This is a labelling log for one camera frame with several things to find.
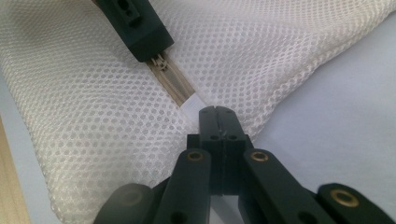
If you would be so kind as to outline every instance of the brass insert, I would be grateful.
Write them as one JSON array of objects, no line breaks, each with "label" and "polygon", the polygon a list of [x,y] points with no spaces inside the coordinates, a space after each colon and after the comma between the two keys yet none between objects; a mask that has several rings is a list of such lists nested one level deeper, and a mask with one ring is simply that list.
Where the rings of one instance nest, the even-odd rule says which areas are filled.
[{"label": "brass insert", "polygon": [[187,159],[189,159],[189,161],[200,161],[203,158],[204,158],[204,155],[198,151],[193,151],[193,152],[190,152],[189,154],[187,154]]},{"label": "brass insert", "polygon": [[332,198],[346,207],[357,207],[359,206],[359,200],[351,193],[343,189],[332,189],[330,191]]},{"label": "brass insert", "polygon": [[263,152],[253,152],[250,155],[251,159],[254,161],[268,161],[268,155]]}]

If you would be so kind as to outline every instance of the white mesh fabric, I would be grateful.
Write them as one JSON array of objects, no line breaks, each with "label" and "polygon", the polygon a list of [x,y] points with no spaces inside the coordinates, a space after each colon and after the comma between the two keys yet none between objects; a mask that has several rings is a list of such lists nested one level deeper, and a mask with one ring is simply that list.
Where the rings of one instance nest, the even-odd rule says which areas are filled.
[{"label": "white mesh fabric", "polygon": [[[168,54],[207,105],[254,136],[322,63],[396,8],[394,0],[152,1]],[[0,63],[31,133],[52,208],[91,223],[120,185],[170,175],[197,129],[89,0],[0,0]]]}]

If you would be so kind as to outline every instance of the white surface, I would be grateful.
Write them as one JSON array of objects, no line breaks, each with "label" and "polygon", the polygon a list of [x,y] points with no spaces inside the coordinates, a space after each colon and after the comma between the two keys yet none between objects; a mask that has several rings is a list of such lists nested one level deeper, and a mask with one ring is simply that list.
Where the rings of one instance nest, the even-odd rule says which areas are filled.
[{"label": "white surface", "polygon": [[[282,102],[255,143],[307,188],[331,182],[365,194],[396,219],[396,15],[348,51],[321,66]],[[0,78],[0,112],[33,223],[57,223],[26,128]],[[241,223],[235,198],[214,210]]]}]

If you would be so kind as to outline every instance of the black clamp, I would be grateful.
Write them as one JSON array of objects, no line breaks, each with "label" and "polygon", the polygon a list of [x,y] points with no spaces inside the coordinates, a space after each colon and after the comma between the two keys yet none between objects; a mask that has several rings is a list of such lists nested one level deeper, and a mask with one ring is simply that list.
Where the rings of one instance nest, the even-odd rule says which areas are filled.
[{"label": "black clamp", "polygon": [[153,189],[117,189],[95,224],[205,224],[210,195],[239,195],[245,223],[395,224],[356,190],[329,184],[314,194],[303,188],[269,151],[255,149],[235,113],[200,111],[200,134],[188,135],[171,177]]},{"label": "black clamp", "polygon": [[122,41],[143,63],[174,44],[148,0],[96,0]]}]

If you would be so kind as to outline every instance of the wooden surface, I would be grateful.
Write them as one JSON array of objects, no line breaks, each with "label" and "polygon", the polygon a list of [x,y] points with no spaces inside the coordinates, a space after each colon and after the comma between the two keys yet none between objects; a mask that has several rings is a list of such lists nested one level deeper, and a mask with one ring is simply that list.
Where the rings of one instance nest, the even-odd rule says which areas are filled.
[{"label": "wooden surface", "polygon": [[30,223],[14,161],[0,118],[0,223]]}]

